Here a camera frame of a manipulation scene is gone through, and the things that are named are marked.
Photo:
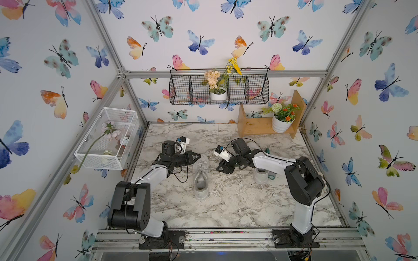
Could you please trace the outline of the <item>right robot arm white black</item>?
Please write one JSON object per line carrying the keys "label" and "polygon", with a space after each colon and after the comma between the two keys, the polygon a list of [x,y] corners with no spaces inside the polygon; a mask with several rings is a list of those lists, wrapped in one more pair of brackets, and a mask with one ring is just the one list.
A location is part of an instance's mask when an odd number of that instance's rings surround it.
{"label": "right robot arm white black", "polygon": [[308,234],[313,229],[315,204],[324,199],[322,191],[325,188],[325,180],[307,157],[289,159],[274,156],[263,151],[255,141],[249,141],[247,143],[246,138],[237,138],[229,142],[233,153],[227,146],[218,145],[213,152],[221,159],[216,170],[231,174],[237,168],[251,167],[254,170],[283,174],[291,196],[296,201],[291,228],[298,234]]}

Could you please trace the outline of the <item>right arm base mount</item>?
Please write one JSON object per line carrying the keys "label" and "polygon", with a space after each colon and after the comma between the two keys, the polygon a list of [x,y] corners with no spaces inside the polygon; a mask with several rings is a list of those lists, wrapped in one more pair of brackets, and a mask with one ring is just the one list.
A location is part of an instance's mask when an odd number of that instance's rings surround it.
{"label": "right arm base mount", "polygon": [[288,229],[272,231],[272,240],[276,249],[319,248],[320,244],[314,239],[316,236],[313,227],[305,234],[297,231],[292,225]]}

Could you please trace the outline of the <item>white sneaker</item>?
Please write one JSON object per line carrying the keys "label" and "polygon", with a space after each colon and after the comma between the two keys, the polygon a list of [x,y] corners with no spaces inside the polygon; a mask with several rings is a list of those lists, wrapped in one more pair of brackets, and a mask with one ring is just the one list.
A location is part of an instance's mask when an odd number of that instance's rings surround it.
{"label": "white sneaker", "polygon": [[259,185],[267,184],[269,171],[265,169],[253,169],[254,181]]}
{"label": "white sneaker", "polygon": [[193,164],[193,191],[198,200],[209,195],[209,159],[204,154]]}

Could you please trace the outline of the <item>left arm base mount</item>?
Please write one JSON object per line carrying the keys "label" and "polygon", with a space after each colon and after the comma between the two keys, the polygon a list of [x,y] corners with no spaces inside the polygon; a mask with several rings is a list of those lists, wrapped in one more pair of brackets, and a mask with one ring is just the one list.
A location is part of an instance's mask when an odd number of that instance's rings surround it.
{"label": "left arm base mount", "polygon": [[141,236],[140,250],[181,250],[186,242],[186,232],[173,229],[164,229],[160,237]]}

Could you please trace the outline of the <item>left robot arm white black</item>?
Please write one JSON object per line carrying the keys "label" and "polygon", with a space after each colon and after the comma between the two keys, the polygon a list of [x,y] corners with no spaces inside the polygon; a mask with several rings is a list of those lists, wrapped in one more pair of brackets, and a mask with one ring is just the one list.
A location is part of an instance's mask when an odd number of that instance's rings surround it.
{"label": "left robot arm white black", "polygon": [[193,165],[201,154],[187,151],[189,139],[179,137],[162,143],[162,152],[137,181],[119,182],[114,190],[107,225],[133,230],[151,238],[166,234],[167,224],[151,214],[151,193],[176,167]]}

